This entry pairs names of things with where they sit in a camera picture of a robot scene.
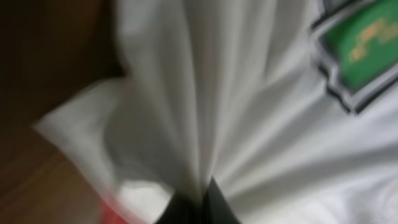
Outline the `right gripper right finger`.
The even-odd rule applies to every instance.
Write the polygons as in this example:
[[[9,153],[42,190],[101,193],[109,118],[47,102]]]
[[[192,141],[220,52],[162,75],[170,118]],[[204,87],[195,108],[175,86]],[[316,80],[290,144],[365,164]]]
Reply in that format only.
[[[214,179],[211,179],[203,198],[204,224],[239,224]]]

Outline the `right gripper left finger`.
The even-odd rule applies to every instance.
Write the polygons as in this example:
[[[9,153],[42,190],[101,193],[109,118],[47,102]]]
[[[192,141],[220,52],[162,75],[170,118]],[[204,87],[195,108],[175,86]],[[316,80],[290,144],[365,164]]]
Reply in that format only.
[[[179,192],[174,193],[167,208],[155,224],[202,224],[201,205]]]

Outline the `white graphic t-shirt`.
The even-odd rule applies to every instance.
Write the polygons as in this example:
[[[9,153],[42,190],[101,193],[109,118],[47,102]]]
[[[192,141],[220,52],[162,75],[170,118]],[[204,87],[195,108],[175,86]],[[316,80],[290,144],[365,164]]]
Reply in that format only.
[[[123,218],[397,222],[397,1],[118,1],[124,78],[44,116]]]

